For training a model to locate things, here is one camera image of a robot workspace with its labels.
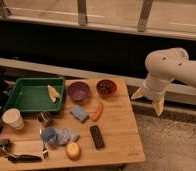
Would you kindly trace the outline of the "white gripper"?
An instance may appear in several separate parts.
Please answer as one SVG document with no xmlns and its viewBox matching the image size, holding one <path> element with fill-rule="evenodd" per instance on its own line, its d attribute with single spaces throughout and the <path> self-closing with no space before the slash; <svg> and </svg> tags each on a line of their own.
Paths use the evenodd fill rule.
<svg viewBox="0 0 196 171">
<path fill-rule="evenodd" d="M 169 78 L 160 78 L 154 75 L 148 75 L 143 81 L 140 88 L 138 88 L 131 96 L 132 100 L 142 98 L 143 96 L 149 100 L 154 101 L 153 107 L 158 116 L 164 110 L 164 98 L 168 85 L 172 82 Z"/>
</svg>

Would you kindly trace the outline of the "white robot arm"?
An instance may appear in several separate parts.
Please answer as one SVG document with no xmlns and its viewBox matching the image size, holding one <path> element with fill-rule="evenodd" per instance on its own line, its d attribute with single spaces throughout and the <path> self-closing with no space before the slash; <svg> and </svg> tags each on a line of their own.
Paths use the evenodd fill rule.
<svg viewBox="0 0 196 171">
<path fill-rule="evenodd" d="M 147 55 L 145 67 L 148 75 L 131 99 L 151 100 L 158 116 L 163 113 L 167 87 L 173 80 L 196 88 L 196 61 L 190 60 L 183 48 L 153 51 Z"/>
</svg>

